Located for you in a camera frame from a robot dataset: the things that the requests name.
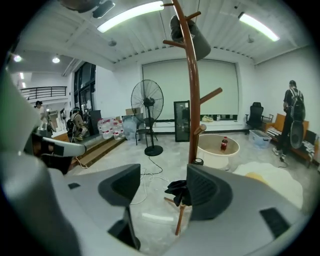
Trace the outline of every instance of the wooden coat rack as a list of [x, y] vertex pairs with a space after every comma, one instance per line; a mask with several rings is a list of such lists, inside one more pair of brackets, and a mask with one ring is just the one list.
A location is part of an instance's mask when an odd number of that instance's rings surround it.
[[178, 0], [171, 1], [172, 3], [164, 3], [162, 6], [174, 7], [175, 13], [180, 22], [183, 43], [170, 40], [163, 40], [163, 43], [185, 49], [190, 82], [190, 146], [188, 163], [192, 164], [197, 157], [199, 135], [203, 133], [207, 128], [204, 124], [200, 125], [200, 104], [205, 103], [206, 101], [221, 93], [222, 89], [219, 87], [218, 89], [208, 93], [206, 96], [200, 98], [198, 65], [194, 43], [192, 41], [191, 33], [188, 26], [188, 21], [200, 15], [201, 12], [197, 11], [185, 17]]

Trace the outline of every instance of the white round tub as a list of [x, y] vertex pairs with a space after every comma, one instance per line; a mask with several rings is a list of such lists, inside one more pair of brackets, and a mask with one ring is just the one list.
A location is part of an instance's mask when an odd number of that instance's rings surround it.
[[221, 151], [221, 142], [224, 136], [218, 134], [204, 134], [199, 136], [197, 158], [203, 160], [203, 165], [211, 168], [226, 170], [229, 157], [239, 152], [239, 144], [232, 138], [227, 137], [228, 143], [225, 151]]

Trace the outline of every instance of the standing fan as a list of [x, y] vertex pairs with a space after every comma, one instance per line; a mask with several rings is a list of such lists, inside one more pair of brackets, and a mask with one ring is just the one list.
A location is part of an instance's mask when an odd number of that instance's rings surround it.
[[[148, 146], [144, 153], [149, 157], [158, 156], [163, 148], [154, 144], [152, 126], [160, 116], [164, 106], [164, 95], [160, 86], [152, 80], [142, 80], [133, 89], [131, 95], [131, 107], [135, 117], [146, 126], [150, 127], [151, 146]], [[140, 109], [143, 115], [136, 115], [136, 109]]]

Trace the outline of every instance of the storage bin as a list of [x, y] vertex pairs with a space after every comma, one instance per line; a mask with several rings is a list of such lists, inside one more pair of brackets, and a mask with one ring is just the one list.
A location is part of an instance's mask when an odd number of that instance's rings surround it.
[[249, 141], [258, 149], [267, 149], [271, 137], [260, 130], [250, 130]]

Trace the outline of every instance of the fan base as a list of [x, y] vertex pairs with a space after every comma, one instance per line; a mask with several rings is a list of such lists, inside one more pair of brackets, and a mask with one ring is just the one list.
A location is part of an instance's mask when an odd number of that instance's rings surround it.
[[155, 146], [148, 146], [144, 150], [144, 153], [149, 157], [155, 157], [160, 155], [163, 151], [164, 149], [162, 148], [162, 146], [155, 145]]

